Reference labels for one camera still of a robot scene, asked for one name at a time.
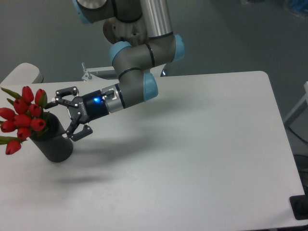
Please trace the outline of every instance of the robotic arm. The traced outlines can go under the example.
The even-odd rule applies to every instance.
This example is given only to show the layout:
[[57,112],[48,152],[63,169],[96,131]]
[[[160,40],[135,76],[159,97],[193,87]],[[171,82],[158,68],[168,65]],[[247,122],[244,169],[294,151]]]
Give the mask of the robotic arm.
[[[185,48],[182,38],[173,34],[167,0],[73,0],[73,3],[83,23],[111,18],[106,22],[114,30],[113,40],[120,40],[109,51],[118,84],[84,96],[78,95],[76,87],[58,90],[47,106],[67,106],[72,122],[66,133],[77,141],[92,133],[90,121],[156,97],[155,78],[143,71],[183,58]],[[143,24],[146,38],[142,37]],[[75,98],[63,99],[67,95]],[[84,128],[74,134],[79,124],[84,124]]]

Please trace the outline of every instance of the blue led light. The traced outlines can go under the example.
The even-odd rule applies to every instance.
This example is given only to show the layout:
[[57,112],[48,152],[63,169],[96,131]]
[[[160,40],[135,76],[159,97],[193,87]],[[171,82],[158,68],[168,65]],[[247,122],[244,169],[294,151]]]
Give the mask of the blue led light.
[[100,102],[101,102],[101,99],[98,98],[98,97],[94,98],[93,100],[94,100],[94,102],[96,102],[96,103],[100,103]]

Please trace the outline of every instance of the tulip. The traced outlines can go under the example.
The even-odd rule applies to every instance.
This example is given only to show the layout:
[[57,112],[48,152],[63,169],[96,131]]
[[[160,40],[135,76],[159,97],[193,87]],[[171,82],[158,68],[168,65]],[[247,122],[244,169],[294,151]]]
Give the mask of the tulip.
[[23,114],[28,110],[28,105],[20,99],[14,101],[14,109],[18,114]]
[[34,131],[41,131],[45,127],[46,123],[43,119],[37,118],[37,119],[32,119],[31,120],[31,128]]
[[23,87],[22,98],[27,104],[30,104],[34,100],[34,95],[30,87]]
[[39,117],[41,108],[37,104],[31,104],[28,109],[32,116]]
[[5,150],[5,154],[12,155],[13,153],[17,152],[19,149],[21,149],[21,144],[17,140],[12,140],[8,142]]
[[15,115],[12,121],[17,127],[27,128],[30,126],[31,117],[27,116],[26,114]]
[[15,115],[15,112],[7,107],[0,108],[0,116],[4,119],[12,119]]
[[7,120],[1,124],[0,128],[2,132],[12,132],[15,131],[16,125],[12,122],[12,120]]
[[38,89],[37,93],[35,94],[35,104],[39,105],[38,102],[43,94],[46,94],[46,92],[43,89]]
[[17,137],[20,140],[25,140],[27,139],[29,136],[31,136],[31,131],[29,128],[19,128],[17,131]]

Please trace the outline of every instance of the light blue joint cap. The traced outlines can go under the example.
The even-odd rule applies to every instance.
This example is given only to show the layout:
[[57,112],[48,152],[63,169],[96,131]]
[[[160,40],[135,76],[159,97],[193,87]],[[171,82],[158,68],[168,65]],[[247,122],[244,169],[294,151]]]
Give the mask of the light blue joint cap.
[[132,45],[129,42],[117,42],[109,50],[109,58],[113,64],[115,56],[125,47],[131,47]]
[[176,40],[176,50],[175,50],[175,55],[173,58],[173,62],[181,60],[185,56],[185,44],[183,42],[183,39],[180,35],[175,35],[175,40]]
[[151,73],[143,75],[143,100],[148,101],[158,95],[158,87]]
[[90,24],[91,22],[83,15],[81,9],[79,8],[77,0],[73,0],[73,4],[75,6],[75,9],[76,9],[76,11],[78,13],[78,16],[79,16],[81,22],[83,24]]

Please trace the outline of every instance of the black vase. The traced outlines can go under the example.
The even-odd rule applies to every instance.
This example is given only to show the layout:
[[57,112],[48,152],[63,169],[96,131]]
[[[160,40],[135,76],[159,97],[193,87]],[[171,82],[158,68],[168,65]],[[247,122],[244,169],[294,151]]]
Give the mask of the black vase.
[[66,160],[73,151],[72,141],[62,136],[65,130],[54,114],[49,114],[46,125],[49,128],[46,133],[39,137],[33,134],[30,139],[42,151],[47,159],[52,162],[62,162]]

